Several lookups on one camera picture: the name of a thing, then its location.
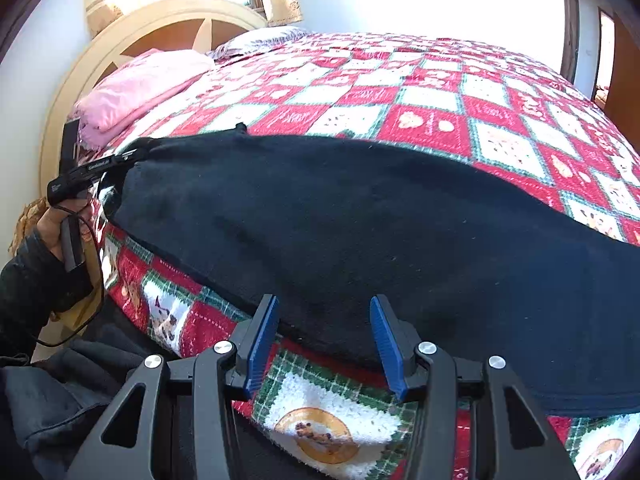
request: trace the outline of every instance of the folded dark clothing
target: folded dark clothing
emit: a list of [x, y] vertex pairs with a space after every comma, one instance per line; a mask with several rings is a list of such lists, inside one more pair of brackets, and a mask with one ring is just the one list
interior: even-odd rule
[[450, 354], [507, 359], [547, 413], [640, 411], [638, 248], [471, 166], [384, 144], [140, 139], [103, 183], [109, 220], [281, 333], [378, 366], [375, 294]]

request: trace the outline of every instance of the person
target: person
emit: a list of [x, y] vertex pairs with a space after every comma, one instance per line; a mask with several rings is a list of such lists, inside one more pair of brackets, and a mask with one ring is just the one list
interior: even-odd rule
[[[90, 215], [87, 200], [62, 206]], [[79, 446], [127, 373], [145, 356], [175, 358], [140, 333], [106, 298], [100, 315], [48, 360], [31, 363], [36, 337], [56, 308], [78, 298], [65, 271], [60, 224], [50, 208], [0, 274], [0, 476], [63, 479]], [[88, 227], [81, 224], [84, 238]]]

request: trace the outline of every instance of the wooden headboard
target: wooden headboard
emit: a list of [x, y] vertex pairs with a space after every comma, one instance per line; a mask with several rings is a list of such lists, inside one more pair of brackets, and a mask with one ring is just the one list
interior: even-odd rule
[[265, 27], [257, 12], [226, 0], [162, 0], [111, 23], [68, 72], [50, 106], [40, 148], [40, 192], [58, 176], [62, 132], [75, 102], [111, 72], [150, 48], [212, 50]]

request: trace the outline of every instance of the person's arm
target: person's arm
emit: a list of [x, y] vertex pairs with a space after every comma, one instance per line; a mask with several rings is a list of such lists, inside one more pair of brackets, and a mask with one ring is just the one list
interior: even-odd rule
[[[90, 214], [86, 200], [61, 205], [82, 210], [84, 218]], [[66, 213], [52, 208], [44, 213], [0, 273], [0, 356], [6, 364], [30, 361], [34, 337], [70, 286], [60, 245], [60, 223], [65, 217]], [[81, 231], [83, 237], [88, 234], [84, 224]]]

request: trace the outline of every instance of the pillow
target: pillow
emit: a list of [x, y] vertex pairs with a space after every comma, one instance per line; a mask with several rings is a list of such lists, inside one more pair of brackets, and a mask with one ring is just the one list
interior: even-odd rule
[[292, 25], [257, 28], [223, 43], [216, 50], [207, 52], [207, 56], [216, 61], [222, 61], [234, 56], [268, 52], [275, 46], [287, 41], [299, 40], [309, 34], [311, 32], [308, 30]]
[[89, 150], [104, 148], [133, 121], [215, 69], [195, 50], [148, 50], [98, 83], [74, 106], [79, 140]]

